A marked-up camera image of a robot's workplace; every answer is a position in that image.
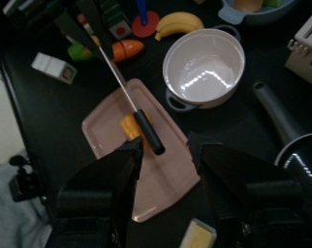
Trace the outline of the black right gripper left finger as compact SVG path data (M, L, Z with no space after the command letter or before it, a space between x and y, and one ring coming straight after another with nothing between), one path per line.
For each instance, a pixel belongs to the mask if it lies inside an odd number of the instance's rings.
M141 138L134 138L67 179L45 248L126 247L141 157Z

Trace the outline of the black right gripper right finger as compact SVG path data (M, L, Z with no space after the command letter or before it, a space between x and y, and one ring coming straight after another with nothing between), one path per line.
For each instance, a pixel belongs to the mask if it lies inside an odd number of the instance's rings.
M312 177L197 135L187 147L209 205L213 248L312 248Z

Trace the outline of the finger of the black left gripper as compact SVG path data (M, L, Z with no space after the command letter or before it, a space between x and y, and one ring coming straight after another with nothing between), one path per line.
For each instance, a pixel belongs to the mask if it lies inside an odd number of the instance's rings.
M78 0L77 3L81 14L87 21L90 28L97 36L99 47L108 59L113 58L112 43L106 33L106 27L97 8L95 0Z
M58 29L83 47L87 49L97 49L97 45L86 33L86 30L67 13L61 13L55 17L54 23L58 26Z

